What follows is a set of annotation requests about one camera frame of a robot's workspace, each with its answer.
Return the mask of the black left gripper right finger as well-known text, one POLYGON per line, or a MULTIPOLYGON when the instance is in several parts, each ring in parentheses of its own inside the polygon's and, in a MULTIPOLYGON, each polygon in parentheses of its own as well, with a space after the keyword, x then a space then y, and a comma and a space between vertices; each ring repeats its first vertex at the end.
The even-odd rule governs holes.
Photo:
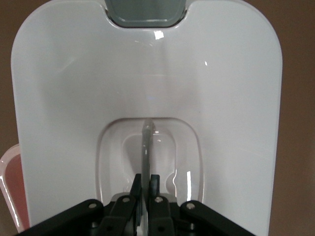
POLYGON ((253 233, 204 205, 190 200, 181 205, 162 195, 160 176, 149 185, 150 236, 252 236, 253 233))

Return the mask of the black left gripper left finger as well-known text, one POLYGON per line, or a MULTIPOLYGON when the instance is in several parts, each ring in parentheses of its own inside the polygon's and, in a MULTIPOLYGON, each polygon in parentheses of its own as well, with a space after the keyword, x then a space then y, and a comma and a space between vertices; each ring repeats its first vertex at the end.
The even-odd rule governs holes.
POLYGON ((115 195, 109 204, 83 201, 27 230, 20 236, 135 236, 140 225, 141 174, 129 193, 115 195))

